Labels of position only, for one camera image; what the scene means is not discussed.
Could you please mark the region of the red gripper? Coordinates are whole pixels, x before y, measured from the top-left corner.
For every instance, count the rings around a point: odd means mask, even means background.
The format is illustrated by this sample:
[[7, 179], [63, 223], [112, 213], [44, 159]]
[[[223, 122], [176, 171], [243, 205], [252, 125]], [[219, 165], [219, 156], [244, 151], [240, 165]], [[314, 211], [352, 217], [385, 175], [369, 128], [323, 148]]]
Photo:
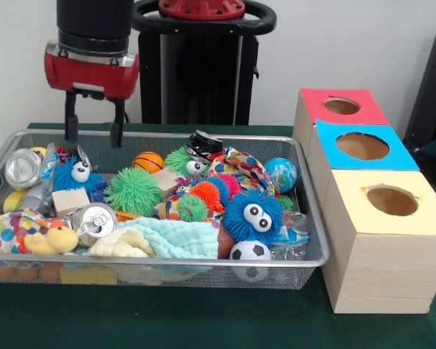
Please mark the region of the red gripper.
[[122, 146], [125, 119], [125, 101], [134, 93], [140, 67], [140, 56], [128, 57], [129, 65], [90, 63], [46, 53], [44, 69], [51, 88], [65, 93], [65, 139], [78, 141], [78, 116], [75, 112], [75, 89], [96, 91], [110, 99], [115, 107], [115, 117], [110, 130], [112, 148]]

